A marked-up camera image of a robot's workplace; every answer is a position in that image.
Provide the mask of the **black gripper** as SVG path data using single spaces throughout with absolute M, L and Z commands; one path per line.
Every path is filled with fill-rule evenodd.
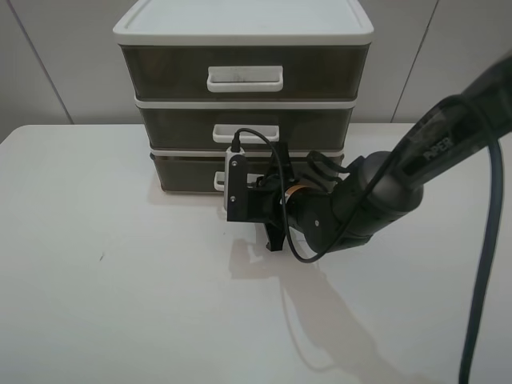
M 296 183 L 296 177 L 286 143 L 271 144 L 270 164 L 267 171 L 246 176 L 244 202 L 238 208 L 237 216 L 230 216 L 229 222 L 260 223 L 264 225 L 267 244 L 271 251 L 280 251 L 286 239 L 285 220 L 282 212 L 282 192 Z

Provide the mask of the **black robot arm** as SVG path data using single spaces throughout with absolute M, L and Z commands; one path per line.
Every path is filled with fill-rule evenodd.
M 323 154 L 307 155 L 316 177 L 294 176 L 285 143 L 270 143 L 267 173 L 248 178 L 248 161 L 235 135 L 226 153 L 224 195 L 231 222 L 261 223 L 269 250 L 303 234 L 313 260 L 362 246 L 381 229 L 415 210 L 426 183 L 488 149 L 491 164 L 490 223 L 495 233 L 503 195 L 500 138 L 511 131 L 511 58 L 493 64 L 462 93 L 431 108 L 391 151 L 356 158 L 341 167 Z

